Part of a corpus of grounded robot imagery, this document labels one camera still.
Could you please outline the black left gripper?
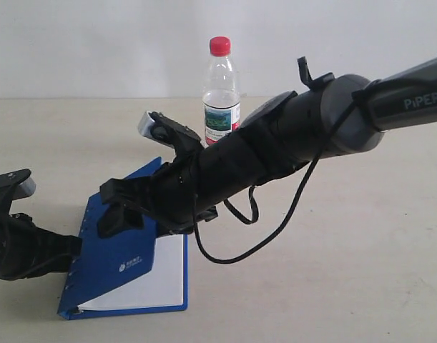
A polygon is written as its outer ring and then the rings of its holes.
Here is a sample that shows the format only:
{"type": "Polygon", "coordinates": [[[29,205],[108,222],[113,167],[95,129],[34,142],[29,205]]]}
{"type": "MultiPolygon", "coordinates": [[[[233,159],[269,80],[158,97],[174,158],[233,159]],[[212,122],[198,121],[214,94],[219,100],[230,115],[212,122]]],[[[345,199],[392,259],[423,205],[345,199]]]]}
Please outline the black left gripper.
{"type": "Polygon", "coordinates": [[[0,216],[0,279],[16,281],[68,272],[83,240],[42,229],[26,214],[0,216]]]}

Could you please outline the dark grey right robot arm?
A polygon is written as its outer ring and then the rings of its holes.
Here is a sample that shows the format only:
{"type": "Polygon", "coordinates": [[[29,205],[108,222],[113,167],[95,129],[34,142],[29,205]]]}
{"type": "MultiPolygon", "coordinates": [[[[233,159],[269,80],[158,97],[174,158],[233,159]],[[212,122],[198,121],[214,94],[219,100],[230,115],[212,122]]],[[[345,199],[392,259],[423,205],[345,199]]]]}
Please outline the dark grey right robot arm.
{"type": "Polygon", "coordinates": [[[167,116],[147,113],[147,136],[172,147],[175,158],[153,174],[103,183],[107,210],[98,235],[141,229],[146,219],[156,221],[160,236],[190,234],[243,189],[290,176],[315,158],[370,151],[391,129],[437,122],[437,57],[375,81],[356,74],[313,79],[305,58],[298,66],[306,92],[270,99],[210,146],[167,116]]]}

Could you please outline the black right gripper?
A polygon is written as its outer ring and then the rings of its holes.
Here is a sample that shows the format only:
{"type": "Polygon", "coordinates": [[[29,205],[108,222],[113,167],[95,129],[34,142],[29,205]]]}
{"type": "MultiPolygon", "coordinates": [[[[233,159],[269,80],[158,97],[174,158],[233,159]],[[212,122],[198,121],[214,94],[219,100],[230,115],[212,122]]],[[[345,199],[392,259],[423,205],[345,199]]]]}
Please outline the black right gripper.
{"type": "Polygon", "coordinates": [[[99,238],[143,229],[143,216],[133,209],[151,209],[149,217],[170,229],[187,227],[198,214],[248,187],[294,174],[297,162],[283,147],[276,122],[297,96],[287,91],[266,101],[237,130],[152,177],[107,180],[99,195],[111,205],[97,221],[99,238]]]}

